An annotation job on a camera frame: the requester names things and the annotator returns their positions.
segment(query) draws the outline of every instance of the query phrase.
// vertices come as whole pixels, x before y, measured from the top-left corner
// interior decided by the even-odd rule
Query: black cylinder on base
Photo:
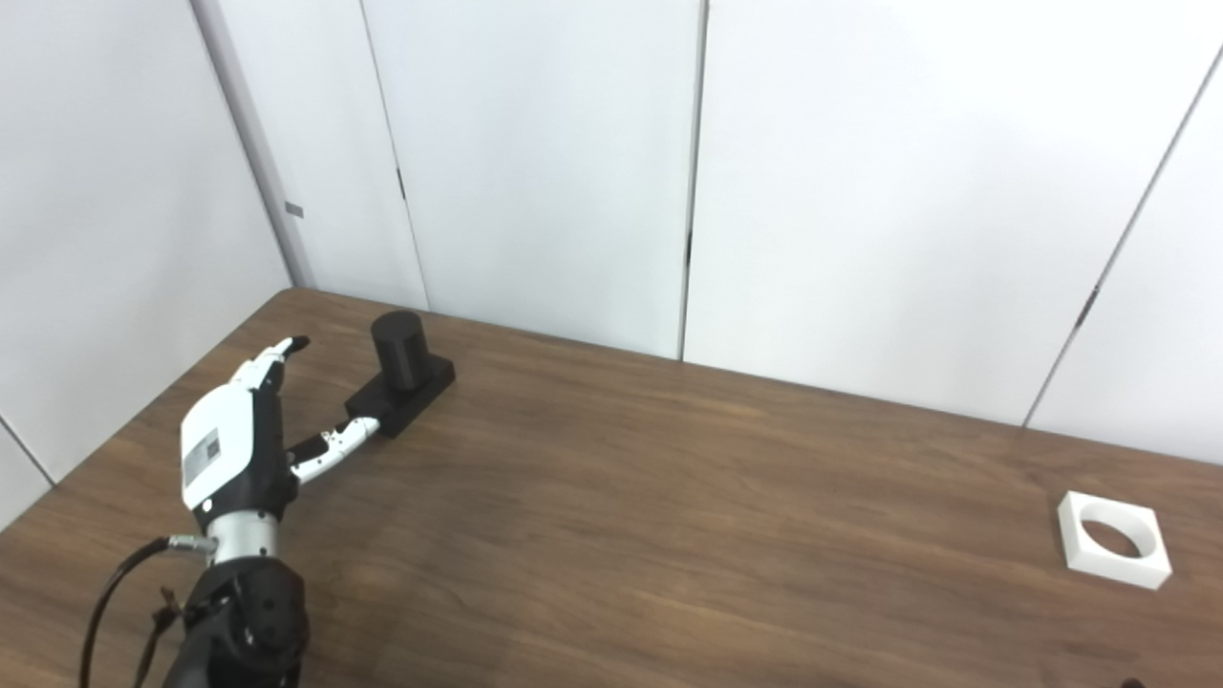
[[[411,310],[394,310],[375,319],[369,332],[374,337],[374,351],[378,352],[388,387],[411,392],[433,378],[421,315]]]

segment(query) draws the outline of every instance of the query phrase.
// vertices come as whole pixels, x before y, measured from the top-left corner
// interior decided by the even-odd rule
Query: wooden table
[[[286,441],[317,433],[375,373],[385,309],[280,293],[0,535],[0,683],[73,686],[114,566],[192,532],[177,430],[199,396],[309,334]],[[286,517],[306,686],[1223,686],[1223,469],[424,320],[459,381]],[[1065,569],[1068,489],[1158,512],[1162,590]],[[95,686],[130,684],[158,587],[185,596],[198,571],[161,557],[128,578]]]

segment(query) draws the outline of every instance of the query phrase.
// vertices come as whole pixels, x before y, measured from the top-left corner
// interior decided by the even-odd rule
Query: white square block
[[[1153,511],[1071,491],[1062,500],[1058,518],[1066,566],[1071,569],[1151,590],[1158,589],[1172,576],[1172,562],[1168,561]],[[1140,556],[1109,552],[1087,534],[1082,527],[1085,521],[1117,529],[1134,543]]]

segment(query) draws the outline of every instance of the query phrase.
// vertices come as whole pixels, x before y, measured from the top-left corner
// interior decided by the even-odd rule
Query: door
[[[1022,423],[1221,42],[1191,0],[713,0],[685,360]]]
[[[367,0],[434,310],[675,358],[697,0]]]

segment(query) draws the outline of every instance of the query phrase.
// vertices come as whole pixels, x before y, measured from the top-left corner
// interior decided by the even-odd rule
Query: robotic hand
[[[285,360],[307,343],[294,336],[264,349],[182,422],[182,501],[210,551],[183,609],[187,637],[166,687],[297,686],[309,640],[306,585],[278,558],[278,525],[300,484],[379,426],[375,418],[355,418],[285,451]]]
[[[286,507],[301,484],[339,464],[374,433],[396,437],[455,379],[450,362],[428,353],[415,313],[388,313],[371,329],[382,374],[349,400],[349,420],[333,430],[284,447],[279,395],[285,362],[308,346],[306,336],[264,349],[192,407],[181,433],[182,501],[204,536],[160,539],[120,566],[91,618],[82,688],[88,686],[93,640],[110,594],[131,568],[166,549],[204,554],[207,569],[181,609],[186,638],[164,686],[297,686],[309,623],[305,582],[279,558],[276,534]],[[168,600],[164,611],[170,606]],[[137,686],[169,622],[158,622]]]

